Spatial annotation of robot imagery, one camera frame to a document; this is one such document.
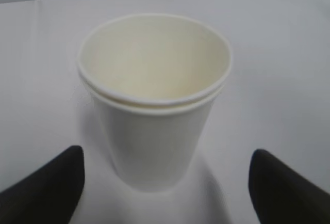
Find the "white table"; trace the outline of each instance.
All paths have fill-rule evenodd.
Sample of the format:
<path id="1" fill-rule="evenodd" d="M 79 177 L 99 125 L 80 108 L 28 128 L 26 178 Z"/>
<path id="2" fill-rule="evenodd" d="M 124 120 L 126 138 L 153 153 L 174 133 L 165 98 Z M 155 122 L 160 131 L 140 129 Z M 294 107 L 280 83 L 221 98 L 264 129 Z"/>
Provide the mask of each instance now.
<path id="1" fill-rule="evenodd" d="M 174 193 L 135 192 L 113 173 L 75 69 L 92 28 L 140 12 L 201 20 L 234 48 L 234 69 L 200 156 Z M 330 193 L 330 0 L 20 2 L 0 5 L 0 31 L 0 190 L 79 144 L 86 184 L 72 223 L 211 223 L 204 205 L 214 199 L 203 192 L 201 156 L 221 184 L 233 223 L 257 223 L 247 186 L 257 148 Z"/>

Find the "table surface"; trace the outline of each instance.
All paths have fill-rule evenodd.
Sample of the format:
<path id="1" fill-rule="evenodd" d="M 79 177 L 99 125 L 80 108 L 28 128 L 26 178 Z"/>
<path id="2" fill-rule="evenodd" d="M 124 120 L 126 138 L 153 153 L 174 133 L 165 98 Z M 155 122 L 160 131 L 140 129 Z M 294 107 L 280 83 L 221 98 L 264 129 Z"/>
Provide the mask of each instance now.
<path id="1" fill-rule="evenodd" d="M 234 49 L 187 175 L 156 194 L 113 173 L 75 68 L 92 28 L 141 12 L 201 20 Z M 72 223 L 215 223 L 226 207 L 228 223 L 258 223 L 247 187 L 257 148 L 330 192 L 330 0 L 42 0 L 1 4 L 0 30 L 0 190 L 79 144 L 86 184 Z"/>

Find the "paper cup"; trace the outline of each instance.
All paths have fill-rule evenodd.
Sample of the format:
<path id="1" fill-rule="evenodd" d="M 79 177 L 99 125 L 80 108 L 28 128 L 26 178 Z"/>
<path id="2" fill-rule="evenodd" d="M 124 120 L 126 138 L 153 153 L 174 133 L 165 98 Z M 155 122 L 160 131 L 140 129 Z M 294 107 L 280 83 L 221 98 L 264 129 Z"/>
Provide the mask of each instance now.
<path id="1" fill-rule="evenodd" d="M 227 40 L 188 18 L 131 15 L 89 35 L 78 71 L 123 181 L 147 191 L 178 182 L 231 66 Z"/>

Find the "cup rim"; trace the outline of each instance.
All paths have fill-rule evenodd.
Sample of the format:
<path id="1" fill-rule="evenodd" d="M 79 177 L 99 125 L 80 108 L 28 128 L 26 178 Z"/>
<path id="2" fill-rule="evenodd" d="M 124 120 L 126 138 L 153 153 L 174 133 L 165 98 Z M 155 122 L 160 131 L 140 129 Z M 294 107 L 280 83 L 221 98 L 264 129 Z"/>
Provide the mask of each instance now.
<path id="1" fill-rule="evenodd" d="M 184 105 L 178 105 L 178 106 L 171 106 L 171 107 L 155 107 L 155 106 L 149 106 L 149 107 L 144 107 L 144 106 L 135 106 L 135 105 L 126 105 L 121 102 L 117 102 L 115 99 L 109 99 L 106 98 L 105 96 L 101 95 L 94 89 L 92 89 L 86 82 L 82 83 L 84 87 L 89 91 L 89 93 L 97 98 L 99 101 L 112 106 L 115 109 L 119 109 L 122 111 L 126 111 L 129 113 L 133 113 L 136 115 L 144 115 L 144 116 L 170 116 L 170 115 L 179 115 L 182 113 L 189 112 L 191 110 L 194 110 L 200 106 L 203 106 L 204 104 L 214 100 L 222 91 L 224 85 L 220 86 L 218 89 L 216 89 L 214 92 L 206 96 L 205 98 L 189 103 L 189 104 L 184 104 Z"/>
<path id="2" fill-rule="evenodd" d="M 102 30 L 103 28 L 105 28 L 108 25 L 111 25 L 113 23 L 119 22 L 119 21 L 123 21 L 126 19 L 132 19 L 132 18 L 136 18 L 136 17 L 150 17 L 150 16 L 154 16 L 154 17 L 169 17 L 169 18 L 176 18 L 176 19 L 181 19 L 184 21 L 188 21 L 188 22 L 192 22 L 195 23 L 201 27 L 203 27 L 204 29 L 209 30 L 211 33 L 213 33 L 216 37 L 218 37 L 227 47 L 228 51 L 229 51 L 229 63 L 228 63 L 228 67 L 226 68 L 225 72 L 222 74 L 222 76 L 215 81 L 213 84 L 211 84 L 210 86 L 206 87 L 205 89 L 195 92 L 191 95 L 187 95 L 181 98 L 177 98 L 177 99 L 148 99 L 148 98 L 139 98 L 139 97 L 135 97 L 129 94 L 125 94 L 125 93 L 121 93 L 119 91 L 113 90 L 110 87 L 107 87 L 105 85 L 103 85 L 102 83 L 96 81 L 93 79 L 93 77 L 91 75 L 89 75 L 87 73 L 87 71 L 85 70 L 85 68 L 83 67 L 83 64 L 81 62 L 81 55 L 83 52 L 83 49 L 86 45 L 86 43 L 89 41 L 89 39 L 95 35 L 98 31 Z M 92 86 L 94 89 L 96 89 L 98 92 L 100 92 L 100 94 L 104 97 L 109 97 L 111 99 L 115 99 L 115 100 L 119 100 L 122 102 L 126 102 L 127 104 L 137 104 L 140 106 L 175 106 L 175 105 L 184 105 L 184 104 L 189 104 L 192 102 L 196 102 L 202 98 L 205 98 L 206 96 L 212 94 L 212 92 L 216 91 L 217 88 L 219 88 L 221 86 L 221 84 L 223 84 L 223 82 L 225 81 L 225 79 L 228 77 L 231 69 L 233 66 L 233 50 L 232 47 L 230 45 L 230 43 L 228 42 L 228 40 L 220 33 L 216 32 L 213 28 L 211 28 L 210 26 L 202 23 L 201 21 L 195 20 L 195 19 L 191 19 L 188 17 L 183 17 L 180 15 L 174 15 L 174 14 L 166 14 L 166 13 L 139 13 L 139 14 L 131 14 L 131 15 L 126 15 L 123 17 L 119 17 L 110 21 L 107 21 L 99 26 L 97 26 L 96 28 L 94 28 L 92 30 L 92 32 L 90 32 L 87 37 L 84 39 L 82 45 L 80 46 L 80 49 L 78 51 L 78 56 L 77 56 L 77 67 L 78 67 L 78 72 L 79 75 L 81 77 L 81 79 L 83 81 L 86 81 L 86 83 L 90 86 Z"/>

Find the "white paper cup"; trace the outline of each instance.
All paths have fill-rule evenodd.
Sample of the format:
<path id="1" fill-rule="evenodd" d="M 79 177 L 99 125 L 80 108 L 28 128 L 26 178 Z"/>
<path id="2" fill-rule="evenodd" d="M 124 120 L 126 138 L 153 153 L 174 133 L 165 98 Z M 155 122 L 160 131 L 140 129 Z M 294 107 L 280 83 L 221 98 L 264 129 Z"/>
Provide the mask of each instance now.
<path id="1" fill-rule="evenodd" d="M 154 191 L 178 182 L 231 66 L 227 40 L 184 17 L 131 15 L 89 35 L 79 76 L 126 183 Z"/>

